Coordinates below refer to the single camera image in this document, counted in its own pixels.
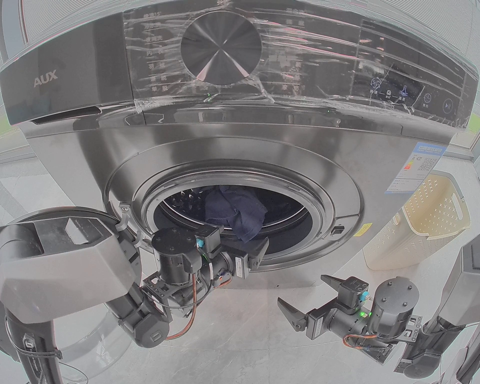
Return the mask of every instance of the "knob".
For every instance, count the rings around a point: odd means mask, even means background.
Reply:
[[[216,85],[234,84],[256,68],[262,41],[245,17],[230,11],[214,11],[188,26],[180,53],[185,66],[198,80]]]

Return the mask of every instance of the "blue connector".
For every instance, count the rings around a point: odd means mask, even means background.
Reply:
[[[360,295],[359,300],[360,301],[365,301],[365,300],[368,300],[369,298],[370,298],[370,293],[365,291]]]

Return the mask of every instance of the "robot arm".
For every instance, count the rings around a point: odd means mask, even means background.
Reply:
[[[341,280],[322,275],[322,280],[338,296],[306,314],[278,298],[279,308],[297,332],[306,330],[313,340],[331,331],[347,347],[361,350],[380,364],[388,359],[394,345],[404,342],[406,347],[395,372],[422,379],[435,372],[442,354],[465,326],[480,321],[480,235],[460,250],[440,306],[423,326],[422,317],[413,314],[419,292],[404,277],[389,279],[377,288],[371,311],[363,307],[369,296],[366,282],[353,276]],[[440,384],[468,384],[479,367],[477,329]]]
[[[160,271],[139,286],[138,251],[117,220],[57,216],[0,227],[0,350],[22,363],[31,383],[63,382],[54,319],[105,303],[137,345],[153,348],[188,330],[168,336],[172,310],[191,315],[191,325],[212,289],[246,278],[268,247],[268,239],[250,253],[225,246],[208,225],[163,229],[152,239]]]

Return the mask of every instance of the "qr code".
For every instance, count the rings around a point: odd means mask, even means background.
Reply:
[[[435,166],[435,164],[437,163],[437,160],[436,158],[433,158],[433,157],[426,157],[425,160],[423,161],[423,163],[419,166],[419,169],[418,171],[419,172],[430,172],[430,170]]]

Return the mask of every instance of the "control panel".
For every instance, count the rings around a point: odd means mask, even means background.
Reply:
[[[468,65],[353,12],[286,0],[180,0],[127,11],[124,20],[133,96],[144,112],[192,96],[347,100],[459,127],[477,91]]]

